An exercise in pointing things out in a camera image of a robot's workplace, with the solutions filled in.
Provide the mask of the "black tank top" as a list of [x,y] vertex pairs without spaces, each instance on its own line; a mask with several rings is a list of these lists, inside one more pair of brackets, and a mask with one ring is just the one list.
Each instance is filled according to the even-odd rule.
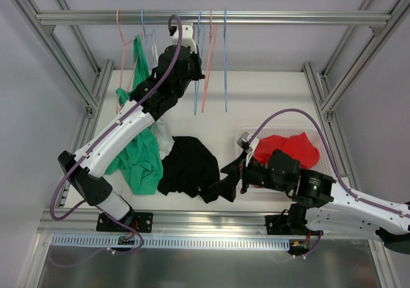
[[201,197],[210,203],[221,196],[209,192],[209,187],[220,181],[216,157],[192,136],[174,136],[170,154],[162,160],[163,177],[158,191],[163,195],[184,193],[191,198]]

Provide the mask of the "red tank top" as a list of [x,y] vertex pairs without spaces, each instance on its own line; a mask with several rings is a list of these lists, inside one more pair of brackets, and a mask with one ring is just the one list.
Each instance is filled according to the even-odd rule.
[[320,160],[318,149],[304,132],[288,138],[273,135],[261,139],[256,147],[254,158],[261,164],[267,164],[269,157],[277,149],[300,161],[301,167],[306,169],[311,169]]

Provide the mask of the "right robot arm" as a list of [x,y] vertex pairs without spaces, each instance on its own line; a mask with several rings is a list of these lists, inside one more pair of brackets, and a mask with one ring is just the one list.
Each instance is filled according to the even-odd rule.
[[259,186],[285,193],[291,205],[279,216],[267,216],[266,231],[279,235],[322,235],[333,232],[380,241],[385,248],[409,253],[409,204],[393,203],[347,188],[329,175],[308,170],[279,149],[267,164],[247,157],[246,152],[221,172],[224,179],[209,187],[229,202],[236,187],[246,193]]

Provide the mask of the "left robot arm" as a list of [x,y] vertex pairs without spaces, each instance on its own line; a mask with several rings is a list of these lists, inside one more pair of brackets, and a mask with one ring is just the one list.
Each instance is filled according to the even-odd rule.
[[151,75],[129,94],[118,115],[92,141],[58,162],[71,185],[90,206],[111,216],[111,224],[126,231],[133,224],[131,206],[103,177],[126,145],[174,107],[192,81],[204,79],[196,45],[168,46]]

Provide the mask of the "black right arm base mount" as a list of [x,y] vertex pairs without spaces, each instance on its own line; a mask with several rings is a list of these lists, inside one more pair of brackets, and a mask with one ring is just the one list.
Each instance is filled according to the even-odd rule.
[[266,233],[269,236],[292,235],[291,229],[287,224],[288,216],[285,215],[266,215]]

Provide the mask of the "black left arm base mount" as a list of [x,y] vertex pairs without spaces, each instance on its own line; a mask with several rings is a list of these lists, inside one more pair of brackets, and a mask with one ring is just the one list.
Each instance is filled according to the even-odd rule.
[[136,212],[134,210],[129,211],[119,223],[125,225],[125,227],[117,224],[113,220],[109,219],[104,213],[100,213],[96,231],[98,232],[129,232],[128,227],[134,229],[139,233],[151,233],[152,231],[153,213],[151,212]]

